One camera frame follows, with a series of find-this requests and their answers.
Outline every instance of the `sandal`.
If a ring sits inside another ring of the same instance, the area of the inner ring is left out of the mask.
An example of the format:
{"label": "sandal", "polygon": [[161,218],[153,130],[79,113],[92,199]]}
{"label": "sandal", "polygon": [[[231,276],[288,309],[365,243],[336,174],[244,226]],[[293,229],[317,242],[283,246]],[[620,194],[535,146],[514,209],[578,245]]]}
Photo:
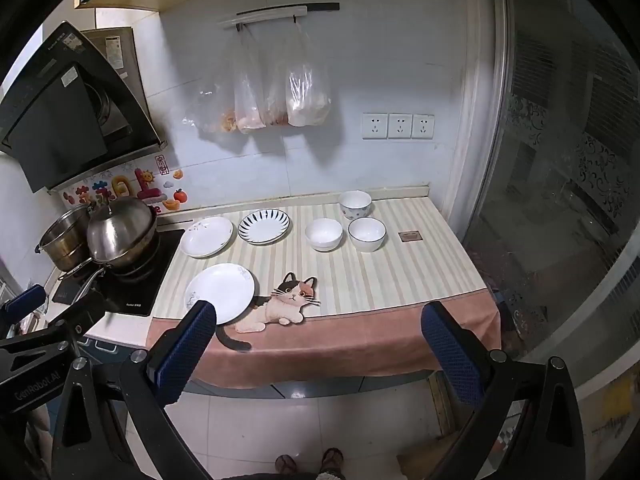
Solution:
{"label": "sandal", "polygon": [[338,470],[342,468],[344,463],[344,456],[337,447],[330,447],[322,455],[322,464],[320,466],[320,472],[327,470]]}
{"label": "sandal", "polygon": [[279,473],[281,475],[293,475],[298,472],[296,461],[293,460],[289,455],[280,455],[279,457],[277,457],[275,466],[276,473]]}

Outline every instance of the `plastic bag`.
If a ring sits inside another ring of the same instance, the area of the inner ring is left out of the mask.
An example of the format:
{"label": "plastic bag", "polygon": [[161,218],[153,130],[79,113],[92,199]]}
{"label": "plastic bag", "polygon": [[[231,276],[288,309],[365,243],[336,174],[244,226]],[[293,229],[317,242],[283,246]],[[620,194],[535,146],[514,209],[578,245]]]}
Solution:
{"label": "plastic bag", "polygon": [[288,125],[286,82],[286,58],[282,42],[278,42],[271,52],[268,72],[266,94],[264,97],[264,123],[267,126]]}
{"label": "plastic bag", "polygon": [[218,66],[201,79],[198,92],[189,106],[183,123],[210,134],[236,129],[234,82],[228,63],[236,39],[230,41]]}
{"label": "plastic bag", "polygon": [[326,65],[299,23],[291,28],[287,45],[286,97],[289,124],[318,126],[331,107]]}
{"label": "plastic bag", "polygon": [[264,94],[259,58],[258,44],[249,30],[242,26],[234,49],[233,67],[236,123],[244,134],[265,127],[262,120]]}

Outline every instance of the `white plate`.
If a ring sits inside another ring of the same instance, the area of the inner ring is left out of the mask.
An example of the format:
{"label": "white plate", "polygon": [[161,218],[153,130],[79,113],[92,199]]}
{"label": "white plate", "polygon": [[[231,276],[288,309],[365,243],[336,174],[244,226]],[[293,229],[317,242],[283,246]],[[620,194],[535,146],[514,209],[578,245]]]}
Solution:
{"label": "white plate", "polygon": [[284,236],[289,216],[279,209],[261,209],[249,213],[238,224],[238,236],[253,245],[264,245]]}
{"label": "white plate", "polygon": [[184,291],[184,306],[189,310],[198,300],[209,301],[220,325],[240,316],[254,293],[254,277],[248,270],[236,264],[217,264],[191,280]]}
{"label": "white plate", "polygon": [[207,258],[222,249],[233,233],[234,225],[226,218],[204,218],[184,232],[180,250],[192,258]]}

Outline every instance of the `label sticker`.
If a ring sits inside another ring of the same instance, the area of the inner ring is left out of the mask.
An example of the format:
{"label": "label sticker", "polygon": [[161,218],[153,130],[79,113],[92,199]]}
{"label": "label sticker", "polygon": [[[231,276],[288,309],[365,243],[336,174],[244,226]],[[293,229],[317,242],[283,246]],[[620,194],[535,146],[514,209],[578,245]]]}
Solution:
{"label": "label sticker", "polygon": [[67,37],[62,40],[66,46],[68,46],[71,50],[75,50],[76,52],[82,52],[84,47],[82,46],[82,41],[73,33],[68,34]]}
{"label": "label sticker", "polygon": [[156,164],[161,175],[169,174],[169,167],[166,164],[166,160],[164,160],[164,155],[156,155]]}
{"label": "label sticker", "polygon": [[40,71],[38,72],[38,75],[37,75],[36,77],[42,77],[42,76],[44,76],[44,75],[49,71],[49,69],[50,69],[52,66],[54,66],[56,63],[57,63],[57,61],[56,61],[55,59],[49,59],[49,62],[48,62],[48,63],[43,67],[43,69],[42,69],[42,70],[40,70]]}
{"label": "label sticker", "polygon": [[104,38],[104,44],[107,47],[107,61],[109,62],[109,64],[116,70],[124,68],[120,37],[109,36],[108,38]]}
{"label": "label sticker", "polygon": [[71,83],[76,77],[78,77],[78,71],[76,71],[76,67],[73,66],[60,78],[62,86],[66,88],[66,86],[69,85],[69,83]]}
{"label": "label sticker", "polygon": [[403,242],[418,242],[422,240],[420,231],[403,231],[398,233],[398,236]]}

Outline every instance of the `range hood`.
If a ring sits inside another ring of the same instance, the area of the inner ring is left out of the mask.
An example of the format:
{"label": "range hood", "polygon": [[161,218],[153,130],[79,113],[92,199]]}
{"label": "range hood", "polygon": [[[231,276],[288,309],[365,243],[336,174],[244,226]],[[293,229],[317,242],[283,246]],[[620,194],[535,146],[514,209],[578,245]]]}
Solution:
{"label": "range hood", "polygon": [[164,148],[122,76],[67,22],[33,54],[0,102],[0,150],[33,192]]}

